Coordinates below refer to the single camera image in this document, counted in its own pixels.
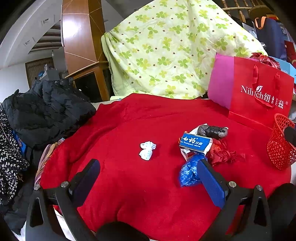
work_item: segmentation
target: white plastic wrapper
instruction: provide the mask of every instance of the white plastic wrapper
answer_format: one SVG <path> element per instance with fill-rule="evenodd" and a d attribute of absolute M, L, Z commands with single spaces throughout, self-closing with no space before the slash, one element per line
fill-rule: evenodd
<path fill-rule="evenodd" d="M 152 150 L 155 150 L 156 144 L 151 141 L 147 141 L 145 143 L 141 143 L 140 147 L 143 149 L 139 155 L 142 159 L 149 161 L 152 156 Z"/>
<path fill-rule="evenodd" d="M 189 134 L 197 135 L 197 130 L 201 125 L 199 125 L 197 128 L 194 128 L 192 131 L 189 132 Z"/>

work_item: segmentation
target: metal screw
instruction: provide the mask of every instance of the metal screw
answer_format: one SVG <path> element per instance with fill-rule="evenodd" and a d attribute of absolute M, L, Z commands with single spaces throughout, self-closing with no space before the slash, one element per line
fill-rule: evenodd
<path fill-rule="evenodd" d="M 263 187 L 261 185 L 257 185 L 256 188 L 259 190 L 259 191 L 262 191 L 263 190 Z"/>
<path fill-rule="evenodd" d="M 68 185 L 69 185 L 69 183 L 67 181 L 64 181 L 61 183 L 62 188 L 66 188 Z"/>
<path fill-rule="evenodd" d="M 35 186 L 34 186 L 34 190 L 35 191 L 38 191 L 40 189 L 40 185 L 39 184 L 36 184 Z"/>
<path fill-rule="evenodd" d="M 231 186 L 232 188 L 235 188 L 237 186 L 237 184 L 234 181 L 230 181 L 229 186 Z"/>

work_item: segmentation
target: blue bag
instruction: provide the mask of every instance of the blue bag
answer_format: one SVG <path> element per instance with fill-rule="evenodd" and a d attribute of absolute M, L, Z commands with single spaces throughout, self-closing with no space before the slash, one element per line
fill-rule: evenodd
<path fill-rule="evenodd" d="M 257 19 L 255 19 L 257 39 L 265 43 L 268 55 L 287 61 L 285 38 L 279 24 L 273 19 L 262 17 L 261 27 L 258 27 Z"/>
<path fill-rule="evenodd" d="M 201 183 L 200 178 L 197 173 L 197 163 L 202 160 L 206 159 L 204 154 L 197 153 L 193 155 L 189 161 L 187 161 L 181 168 L 179 181 L 181 187 L 183 186 L 192 186 L 194 184 Z"/>

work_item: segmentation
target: red fleece cloth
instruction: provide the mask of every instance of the red fleece cloth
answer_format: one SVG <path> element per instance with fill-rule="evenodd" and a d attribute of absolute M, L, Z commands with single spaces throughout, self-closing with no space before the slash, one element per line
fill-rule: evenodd
<path fill-rule="evenodd" d="M 97 113 L 53 153 L 41 178 L 54 188 L 98 159 L 101 173 L 84 205 L 78 208 L 94 231 L 122 221 L 160 241 L 198 240 L 214 221 L 215 207 L 203 185 L 180 187 L 184 164 L 178 139 L 184 131 L 207 123 L 227 126 L 229 151 L 245 153 L 245 161 L 223 163 L 214 169 L 228 181 L 268 196 L 290 182 L 291 168 L 276 169 L 268 158 L 269 137 L 227 118 L 228 110 L 211 100 L 177 100 L 132 94 L 122 101 L 100 105 Z M 149 161 L 139 156 L 140 143 L 152 141 Z"/>

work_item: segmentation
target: red plastic bag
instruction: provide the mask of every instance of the red plastic bag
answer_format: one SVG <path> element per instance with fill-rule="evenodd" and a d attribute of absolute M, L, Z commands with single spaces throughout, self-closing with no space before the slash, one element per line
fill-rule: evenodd
<path fill-rule="evenodd" d="M 206 155 L 209 163 L 215 166 L 224 162 L 235 162 L 235 161 L 245 161 L 246 156 L 244 153 L 237 154 L 235 151 L 229 151 L 226 142 L 223 140 L 216 140 L 213 138 L 213 144 L 211 149 Z"/>
<path fill-rule="evenodd" d="M 279 62 L 275 61 L 275 59 L 271 57 L 263 55 L 262 53 L 252 53 L 252 56 L 250 58 L 256 59 L 260 63 L 267 64 L 271 67 L 281 70 Z"/>

